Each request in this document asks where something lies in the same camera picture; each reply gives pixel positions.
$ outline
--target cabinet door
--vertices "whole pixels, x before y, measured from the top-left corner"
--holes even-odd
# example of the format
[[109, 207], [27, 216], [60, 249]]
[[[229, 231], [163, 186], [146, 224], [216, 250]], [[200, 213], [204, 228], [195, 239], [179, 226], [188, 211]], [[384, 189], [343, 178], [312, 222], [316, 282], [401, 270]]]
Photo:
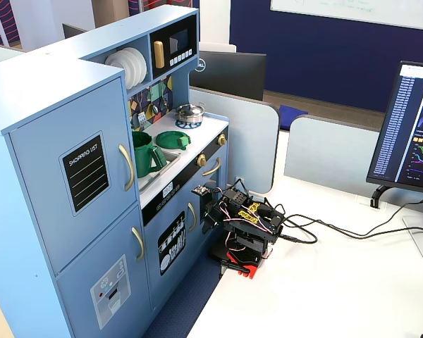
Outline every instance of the cabinet door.
[[166, 300], [190, 267], [191, 257], [185, 248], [190, 245], [186, 234], [192, 218], [187, 218], [185, 192], [181, 189], [176, 193], [145, 227], [150, 301], [154, 310]]
[[225, 186], [226, 155], [227, 148], [222, 146], [210, 158], [209, 164], [197, 171], [145, 226], [149, 290], [154, 310], [177, 287], [212, 233], [202, 234], [200, 198], [191, 190], [210, 181], [212, 175], [202, 174], [216, 167], [219, 156], [223, 161], [216, 175], [221, 180], [219, 184]]
[[125, 112], [117, 79], [11, 133], [55, 273], [136, 201]]
[[75, 338], [139, 337], [150, 319], [139, 207], [62, 272], [58, 286]]
[[[215, 169], [219, 164], [221, 165], [214, 173], [203, 175]], [[227, 146], [222, 146], [213, 156], [208, 158], [205, 167], [201, 168], [193, 176], [184, 189], [191, 192], [198, 185], [206, 186], [210, 189], [217, 187], [225, 189], [227, 185]], [[191, 205], [189, 206], [187, 218], [192, 217], [192, 226], [187, 229], [187, 238], [190, 244], [188, 249], [192, 250], [192, 253], [189, 253], [190, 255], [195, 255], [195, 251], [200, 251], [212, 231], [208, 231], [206, 234], [202, 233], [206, 210], [205, 205], [200, 203], [200, 197], [196, 194], [191, 194], [188, 198], [188, 203]]]

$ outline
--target stovetop burner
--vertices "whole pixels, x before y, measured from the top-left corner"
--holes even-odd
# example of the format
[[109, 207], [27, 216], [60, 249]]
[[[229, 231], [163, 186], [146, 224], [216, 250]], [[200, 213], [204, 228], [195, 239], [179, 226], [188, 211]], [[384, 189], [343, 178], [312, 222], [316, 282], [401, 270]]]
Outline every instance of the stovetop burner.
[[176, 126], [181, 129], [195, 129], [197, 127], [200, 127], [201, 124], [202, 122], [191, 123], [191, 122], [183, 122], [179, 120], [176, 121]]

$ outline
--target oven knob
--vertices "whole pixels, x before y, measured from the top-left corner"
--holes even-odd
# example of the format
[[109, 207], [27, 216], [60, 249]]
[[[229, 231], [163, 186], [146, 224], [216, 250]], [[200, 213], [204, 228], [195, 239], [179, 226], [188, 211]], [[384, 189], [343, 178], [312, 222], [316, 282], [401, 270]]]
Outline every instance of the oven knob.
[[220, 145], [220, 146], [223, 146], [223, 145], [225, 145], [226, 144], [226, 136], [224, 135], [224, 134], [221, 134], [221, 135], [219, 135], [218, 136], [218, 144]]
[[197, 158], [197, 166], [205, 167], [206, 164], [207, 164], [207, 159], [205, 158], [205, 155], [200, 154], [199, 157]]

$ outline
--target green cup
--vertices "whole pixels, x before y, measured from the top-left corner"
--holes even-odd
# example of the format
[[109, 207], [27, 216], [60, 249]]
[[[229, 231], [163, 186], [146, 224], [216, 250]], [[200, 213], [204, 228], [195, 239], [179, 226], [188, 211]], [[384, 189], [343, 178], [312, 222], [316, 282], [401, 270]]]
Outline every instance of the green cup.
[[[132, 138], [138, 178], [159, 171], [166, 166], [167, 162], [163, 151], [152, 144], [152, 136], [146, 132], [132, 132]], [[152, 159], [155, 162], [154, 167], [152, 167]]]

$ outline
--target white desk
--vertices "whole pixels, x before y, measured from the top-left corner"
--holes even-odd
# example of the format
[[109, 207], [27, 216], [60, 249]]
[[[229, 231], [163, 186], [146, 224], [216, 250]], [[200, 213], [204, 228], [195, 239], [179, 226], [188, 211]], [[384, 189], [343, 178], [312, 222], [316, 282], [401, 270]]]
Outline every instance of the white desk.
[[[356, 196], [284, 177], [269, 197], [356, 232], [390, 217]], [[384, 230], [403, 227], [404, 210]], [[227, 270], [197, 319], [195, 337], [418, 338], [423, 334], [423, 258], [408, 232], [357, 241], [322, 225], [314, 245], [278, 240], [249, 280]], [[284, 233], [302, 236], [297, 229]]]

